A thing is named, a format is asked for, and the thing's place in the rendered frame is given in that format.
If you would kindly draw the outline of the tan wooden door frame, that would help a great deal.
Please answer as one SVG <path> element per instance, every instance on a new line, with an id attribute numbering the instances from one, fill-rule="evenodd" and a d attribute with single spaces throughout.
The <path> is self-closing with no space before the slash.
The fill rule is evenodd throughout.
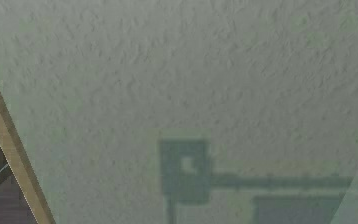
<path id="1" fill-rule="evenodd" d="M 0 92 L 0 147 L 38 224 L 56 224 Z"/>

